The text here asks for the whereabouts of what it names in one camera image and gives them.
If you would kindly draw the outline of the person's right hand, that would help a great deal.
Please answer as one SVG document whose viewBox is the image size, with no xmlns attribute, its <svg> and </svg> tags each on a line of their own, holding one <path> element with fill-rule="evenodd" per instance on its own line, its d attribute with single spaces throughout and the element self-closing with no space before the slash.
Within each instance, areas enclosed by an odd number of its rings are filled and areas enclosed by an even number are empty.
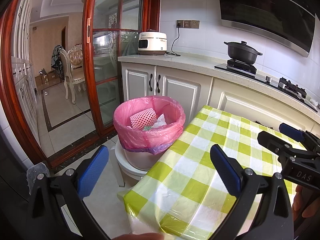
<svg viewBox="0 0 320 240">
<path fill-rule="evenodd" d="M 296 220 L 298 218 L 299 213 L 301 211 L 302 211 L 303 218 L 309 218 L 314 216 L 319 210 L 319 206 L 320 206 L 319 198 L 314 200 L 309 206 L 306 206 L 308 201 L 303 199 L 303 196 L 302 196 L 303 189 L 304 187 L 300 185 L 296 186 L 296 195 L 294 197 L 293 204 L 291 207 L 293 220 Z"/>
</svg>

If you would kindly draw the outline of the person's left hand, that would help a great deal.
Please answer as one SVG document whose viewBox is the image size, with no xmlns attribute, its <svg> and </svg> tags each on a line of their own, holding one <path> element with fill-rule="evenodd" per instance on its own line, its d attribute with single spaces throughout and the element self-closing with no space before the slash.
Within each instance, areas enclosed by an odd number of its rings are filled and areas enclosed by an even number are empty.
<svg viewBox="0 0 320 240">
<path fill-rule="evenodd" d="M 163 240 L 164 236 L 160 233 L 143 233 L 143 234 L 125 234 L 113 238 L 112 240 Z"/>
</svg>

